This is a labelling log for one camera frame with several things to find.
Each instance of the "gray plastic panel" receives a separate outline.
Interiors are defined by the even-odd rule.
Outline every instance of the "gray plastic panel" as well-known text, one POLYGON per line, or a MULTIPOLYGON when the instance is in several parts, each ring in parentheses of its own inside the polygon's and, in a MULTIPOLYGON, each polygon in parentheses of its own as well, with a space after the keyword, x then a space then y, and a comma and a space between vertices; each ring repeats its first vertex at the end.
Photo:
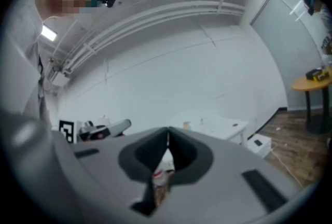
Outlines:
MULTIPOLYGON (((291 9, 281 0, 269 0, 253 24, 262 38, 284 82, 288 108, 305 109, 304 92, 292 89, 292 84, 308 71, 321 66, 317 47, 301 21, 290 15, 291 9)), ((322 105, 321 91, 310 92, 311 106, 322 105)))
MULTIPOLYGON (((267 215, 264 206, 241 176, 242 172, 257 169, 287 199, 299 192, 296 183, 277 171, 269 163, 236 144, 213 137, 176 129, 203 142, 214 155, 210 170, 195 184, 174 186, 169 196, 146 220, 167 223, 241 223, 267 215)), ((122 148, 156 131, 142 132, 107 141, 79 143, 75 151, 96 148, 99 153, 79 162, 85 167, 106 196, 116 198, 124 212, 133 202, 140 201, 145 184, 131 181, 118 164, 122 148)))
POLYGON ((1 146, 27 196, 56 221, 82 222, 78 197, 62 172, 51 132, 40 121, 2 110, 0 119, 1 146))

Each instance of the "round table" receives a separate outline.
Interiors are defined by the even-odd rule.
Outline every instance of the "round table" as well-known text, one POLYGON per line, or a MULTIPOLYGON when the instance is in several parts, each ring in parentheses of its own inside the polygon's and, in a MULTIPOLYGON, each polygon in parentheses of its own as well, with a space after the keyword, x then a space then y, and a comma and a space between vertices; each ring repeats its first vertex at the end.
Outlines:
POLYGON ((307 80, 302 76, 296 80, 292 88, 297 91, 304 91, 307 102, 307 130, 314 134, 325 134, 332 129, 332 118, 329 116, 329 95, 328 86, 332 84, 332 68, 328 70, 330 77, 322 81, 307 80), (323 94, 323 114, 311 116, 309 91, 322 90, 323 94))

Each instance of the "small white object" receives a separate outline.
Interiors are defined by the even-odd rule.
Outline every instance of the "small white object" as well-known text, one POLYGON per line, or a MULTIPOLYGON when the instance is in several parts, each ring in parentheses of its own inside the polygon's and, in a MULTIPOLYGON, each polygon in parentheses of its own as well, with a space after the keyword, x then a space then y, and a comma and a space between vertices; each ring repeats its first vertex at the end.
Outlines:
POLYGON ((106 118, 105 116, 103 118, 100 118, 97 120, 97 125, 104 125, 104 126, 110 126, 110 120, 109 118, 106 118))
POLYGON ((169 149, 166 150, 155 172, 160 170, 173 171, 175 170, 173 156, 169 149))
POLYGON ((247 143, 248 140, 247 140, 247 138, 244 137, 243 132, 240 134, 240 138, 241 138, 242 147, 247 148, 248 147, 248 143, 247 143))
POLYGON ((221 13, 223 7, 224 0, 220 0, 217 10, 217 15, 221 13))
POLYGON ((271 144, 271 138, 261 134, 255 134, 252 138, 248 140, 247 147, 250 151, 257 154, 263 159, 267 156, 267 154, 271 152, 271 144))
POLYGON ((81 121, 76 121, 76 125, 74 126, 74 144, 77 143, 77 138, 79 137, 77 134, 79 130, 83 127, 83 122, 81 121))
POLYGON ((59 87, 63 87, 68 83, 69 80, 70 78, 65 77, 63 73, 57 72, 56 77, 52 81, 52 84, 59 87))
POLYGON ((194 132, 232 142, 233 138, 239 137, 242 146, 246 145, 244 131, 249 124, 247 121, 224 118, 214 110, 191 109, 174 115, 170 119, 169 125, 183 128, 184 120, 190 123, 190 130, 194 132))
POLYGON ((168 173, 165 170, 159 170, 153 174, 154 186, 164 186, 168 182, 168 173))
POLYGON ((49 29, 45 25, 43 25, 43 30, 41 31, 41 34, 48 38, 50 41, 54 41, 57 36, 57 34, 53 30, 49 29))

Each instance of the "white cable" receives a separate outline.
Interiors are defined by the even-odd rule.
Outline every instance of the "white cable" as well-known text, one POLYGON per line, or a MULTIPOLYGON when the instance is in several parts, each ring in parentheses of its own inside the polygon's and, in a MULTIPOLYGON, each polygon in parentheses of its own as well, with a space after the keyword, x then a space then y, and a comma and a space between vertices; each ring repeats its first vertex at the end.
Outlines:
POLYGON ((276 147, 278 146, 277 143, 275 143, 275 147, 271 149, 271 153, 279 160, 279 162, 286 168, 286 170, 289 172, 289 174, 292 175, 292 177, 299 183, 299 185, 301 186, 301 188, 303 188, 302 183, 299 181, 298 178, 296 178, 296 176, 290 171, 290 169, 285 165, 285 163, 283 163, 281 161, 281 159, 278 157, 278 155, 273 151, 276 147))

